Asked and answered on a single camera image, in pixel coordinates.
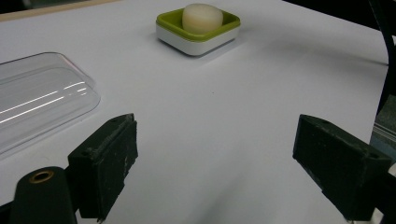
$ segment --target white table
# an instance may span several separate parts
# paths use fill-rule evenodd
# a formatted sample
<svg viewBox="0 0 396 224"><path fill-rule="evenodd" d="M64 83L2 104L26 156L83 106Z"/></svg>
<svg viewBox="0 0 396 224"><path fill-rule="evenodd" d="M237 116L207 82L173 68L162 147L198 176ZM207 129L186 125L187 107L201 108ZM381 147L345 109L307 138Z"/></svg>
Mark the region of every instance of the white table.
<svg viewBox="0 0 396 224"><path fill-rule="evenodd" d="M0 63L60 52L102 96L87 118L0 161L0 204L22 176L66 167L105 121L134 113L139 157L106 223L345 223L291 157L294 137L308 114L369 141L388 69L382 35L280 0L207 1L242 27L193 58L155 34L159 14L189 3L122 0L0 22Z"/></svg>

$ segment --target green rim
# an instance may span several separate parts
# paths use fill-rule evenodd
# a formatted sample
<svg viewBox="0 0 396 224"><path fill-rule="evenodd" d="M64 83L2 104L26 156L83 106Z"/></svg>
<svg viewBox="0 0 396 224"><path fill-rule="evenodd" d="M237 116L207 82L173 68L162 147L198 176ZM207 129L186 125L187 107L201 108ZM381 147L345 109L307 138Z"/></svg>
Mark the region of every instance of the green rim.
<svg viewBox="0 0 396 224"><path fill-rule="evenodd" d="M241 25L241 21L237 16L229 12L222 11L223 24L219 29L216 29L214 31L208 32L203 35L195 35L183 30L183 25L181 23L183 9L184 8L181 8L175 11L165 12L159 15L157 17L157 24L176 35L179 35L187 40L194 42L204 42L208 39L211 39L217 35L221 35Z"/></svg>

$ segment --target clear plastic container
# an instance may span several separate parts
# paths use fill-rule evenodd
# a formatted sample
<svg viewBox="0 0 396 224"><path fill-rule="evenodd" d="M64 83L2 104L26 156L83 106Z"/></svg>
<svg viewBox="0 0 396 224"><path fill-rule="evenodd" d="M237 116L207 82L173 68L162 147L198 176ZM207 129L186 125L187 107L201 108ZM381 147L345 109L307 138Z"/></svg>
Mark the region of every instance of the clear plastic container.
<svg viewBox="0 0 396 224"><path fill-rule="evenodd" d="M59 53L0 64L0 159L100 102L93 80Z"/></svg>

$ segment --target soap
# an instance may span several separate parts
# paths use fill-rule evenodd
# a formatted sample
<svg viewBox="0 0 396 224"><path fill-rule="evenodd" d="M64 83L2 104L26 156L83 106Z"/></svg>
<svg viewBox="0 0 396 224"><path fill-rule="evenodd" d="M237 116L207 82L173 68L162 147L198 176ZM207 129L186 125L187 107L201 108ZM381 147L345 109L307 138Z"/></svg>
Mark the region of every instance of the soap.
<svg viewBox="0 0 396 224"><path fill-rule="evenodd" d="M221 10L207 4L191 4L183 9L183 29L195 35L203 35L220 28L222 21Z"/></svg>

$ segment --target white oval object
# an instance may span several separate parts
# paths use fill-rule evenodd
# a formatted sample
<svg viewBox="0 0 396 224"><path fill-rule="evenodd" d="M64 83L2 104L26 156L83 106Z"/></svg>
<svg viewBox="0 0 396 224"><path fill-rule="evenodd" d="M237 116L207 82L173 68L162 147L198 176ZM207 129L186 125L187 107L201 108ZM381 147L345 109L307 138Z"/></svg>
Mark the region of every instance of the white oval object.
<svg viewBox="0 0 396 224"><path fill-rule="evenodd" d="M220 28L223 14L220 9L207 4L191 4L184 8L183 29L196 35Z"/></svg>

